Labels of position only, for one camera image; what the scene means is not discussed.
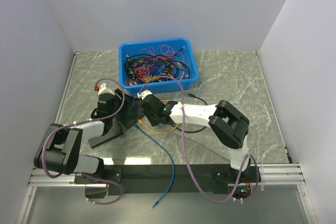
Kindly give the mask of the black network switch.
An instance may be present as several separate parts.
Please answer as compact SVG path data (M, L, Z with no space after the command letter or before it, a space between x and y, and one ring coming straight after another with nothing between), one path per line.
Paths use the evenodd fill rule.
M119 123L126 129L132 127L139 119L144 117L142 112L142 100L125 95L125 101L122 109L117 114Z

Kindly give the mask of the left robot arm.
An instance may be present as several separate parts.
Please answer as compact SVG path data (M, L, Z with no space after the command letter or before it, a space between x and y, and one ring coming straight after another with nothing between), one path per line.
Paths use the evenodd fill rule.
M93 118L68 125L51 124L35 154L34 166L50 178L82 174L94 183L107 177L103 159L81 155L83 142L95 148L123 134L116 115L125 105L123 90L105 91L99 95Z

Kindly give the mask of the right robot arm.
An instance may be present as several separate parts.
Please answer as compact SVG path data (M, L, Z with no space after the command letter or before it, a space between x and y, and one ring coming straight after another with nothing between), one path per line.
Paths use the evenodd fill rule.
M249 119L226 100L212 105L162 102L150 91L137 95L142 112L150 124L194 124L212 129L219 141L228 147L232 178L242 182L249 176L249 148L247 134Z

